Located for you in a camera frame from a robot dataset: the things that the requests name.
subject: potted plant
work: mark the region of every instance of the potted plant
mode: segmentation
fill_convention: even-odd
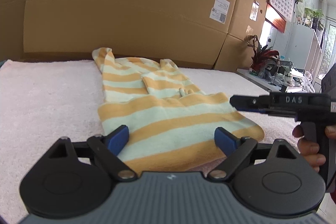
[[[313,10],[313,14],[311,17],[311,28],[315,30],[315,32],[317,32],[317,29],[319,27],[319,21],[320,18],[323,17],[323,12],[322,10],[316,9]]]
[[[247,46],[253,48],[254,56],[252,56],[252,64],[250,73],[258,75],[260,69],[265,65],[266,61],[274,60],[277,62],[279,59],[279,52],[271,48],[267,48],[268,45],[261,47],[257,35],[249,35],[247,37]]]
[[[303,14],[303,20],[302,20],[302,24],[307,26],[307,27],[310,27],[311,25],[311,18],[313,17],[313,13],[314,11],[310,8],[305,8],[304,9],[304,14]]]

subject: sticker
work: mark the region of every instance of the sticker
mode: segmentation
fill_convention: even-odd
[[[210,18],[224,24],[225,19],[226,19],[226,14],[222,13],[221,11],[215,8],[212,8],[211,13],[210,13]]]
[[[247,26],[246,35],[253,35],[253,29],[251,28],[250,25]]]
[[[259,3],[256,0],[253,0],[250,19],[253,21],[257,21],[258,12],[259,12]]]
[[[215,4],[211,9],[210,18],[224,24],[229,6],[230,2],[227,0],[215,0]]]

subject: qr code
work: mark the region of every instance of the qr code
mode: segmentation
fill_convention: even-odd
[[[222,23],[224,23],[225,19],[226,19],[226,14],[220,14],[219,21],[222,22]]]

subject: white cabinet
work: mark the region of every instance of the white cabinet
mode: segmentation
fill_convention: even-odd
[[[322,50],[314,29],[294,24],[286,52],[288,59],[294,68],[309,71],[315,78],[322,61]]]

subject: plastic bag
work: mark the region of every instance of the plastic bag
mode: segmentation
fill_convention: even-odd
[[[311,82],[313,81],[313,76],[310,72],[306,71],[304,74],[304,79],[302,80],[303,90],[308,93],[315,93],[315,89]]]
[[[290,87],[295,86],[295,81],[294,81],[293,77],[285,76],[281,73],[278,73],[276,76],[269,75],[269,79],[270,79],[271,83],[274,80],[275,85],[285,85],[285,86],[290,86]]]

